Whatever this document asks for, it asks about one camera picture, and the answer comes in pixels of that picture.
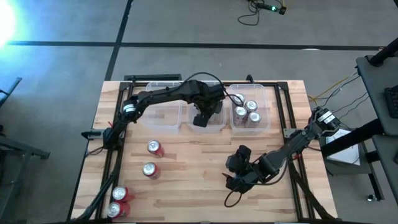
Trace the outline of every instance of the plastic tray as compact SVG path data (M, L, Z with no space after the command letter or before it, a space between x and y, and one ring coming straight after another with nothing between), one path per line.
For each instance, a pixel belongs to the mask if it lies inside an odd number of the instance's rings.
M266 89L260 84L234 84L228 88L229 94L243 94L245 101L254 100L257 103L256 112L260 114L260 123L255 128L245 128L243 124L235 126L233 119L233 107L229 101L229 118L231 121L232 132L234 134L260 133L268 130L271 126L270 108L267 103Z
M216 84L219 84L218 81L201 81L206 83L209 86L213 86ZM195 105L192 103L189 105L189 117L188 117L188 126L192 128L194 132L198 133L217 133L220 132L223 127L226 125L226 109L224 108L225 105L223 105L220 113L218 114L213 114L213 116L209 119L209 122L207 124L207 127L198 127L193 125L193 118L199 113L199 110L195 108Z
M150 82L145 91L177 87L179 82ZM157 133L178 133L181 125L182 101L171 101L148 106L142 115L142 123Z

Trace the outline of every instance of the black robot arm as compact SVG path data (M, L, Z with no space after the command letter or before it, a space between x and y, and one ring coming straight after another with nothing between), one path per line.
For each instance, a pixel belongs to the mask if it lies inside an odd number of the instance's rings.
M254 162L249 162L251 150L246 146L240 146L236 153L227 159L226 167L235 173L235 176L223 174L226 177L226 187L244 194L254 185L268 183L279 173L284 161L293 153L302 152L313 139L334 135L340 128L339 124L340 121L328 109L316 108L308 120L308 125L290 135L290 140L280 149L264 153Z
M142 91L132 95L123 102L123 109L112 128L105 129L103 141L105 149L112 149L118 145L119 136L130 122L136 123L145 109L150 105L176 100L194 103L200 114L193 119L193 125L206 127L208 120L214 113L219 113L225 99L225 88L222 83L208 86L206 83L189 80L173 88L162 90Z

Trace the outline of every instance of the yellow wire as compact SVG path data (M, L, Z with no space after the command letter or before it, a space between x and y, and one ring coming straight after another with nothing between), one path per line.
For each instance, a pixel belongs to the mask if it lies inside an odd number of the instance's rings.
M334 88L335 86L337 86L337 85L339 85L340 83L344 82L347 78L349 78L349 77L346 77L346 78L344 78L344 79L342 79L342 80L336 82L336 83L333 84L329 89L325 90L323 93L321 93L321 94L319 94L318 96L314 97L314 100L318 99L318 97L322 96L323 94L329 92L332 88Z
M315 105L318 106L318 102L314 97L312 97L310 95L307 95L307 97L310 98L312 101L314 101Z

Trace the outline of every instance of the wooden tabletop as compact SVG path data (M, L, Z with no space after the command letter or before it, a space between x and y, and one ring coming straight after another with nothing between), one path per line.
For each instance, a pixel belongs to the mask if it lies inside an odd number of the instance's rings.
M287 81L298 128L307 125L311 111L307 100L304 82ZM120 82L104 82L99 99L93 128L109 127L113 120ZM135 88L134 92L144 88ZM270 107L271 128L258 135L234 136L229 124L217 134L194 133L187 125L187 105L182 110L182 123L179 134L155 134L141 124L131 123L127 128L123 161L119 184L134 189L136 199L130 202L128 217L116 219L118 222L291 222L296 221L295 207L289 172L272 186L254 186L242 196L233 208L225 208L224 199L229 193L225 187L228 173L226 158L235 153L239 145L252 149L251 160L264 152L277 150L284 142L273 88L266 87ZM287 116L283 91L287 126ZM165 156L157 159L147 152L147 142L158 139L165 148ZM102 145L102 140L89 143L88 150ZM319 147L317 142L311 146ZM73 206L72 218L78 217L98 193L101 184L106 151L97 156L88 156L83 165L80 183ZM336 209L331 194L325 165L320 152L304 150L303 158L310 188L326 210L336 217ZM146 162L155 162L162 173L158 180L150 180L142 174ZM229 203L237 199L233 194ZM300 191L304 214L305 200ZM106 216L109 196L106 196L104 216Z

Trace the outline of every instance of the light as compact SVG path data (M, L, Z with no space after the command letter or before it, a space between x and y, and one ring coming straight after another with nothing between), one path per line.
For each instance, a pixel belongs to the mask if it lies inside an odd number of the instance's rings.
M0 47L14 35L15 15L6 0L0 0Z

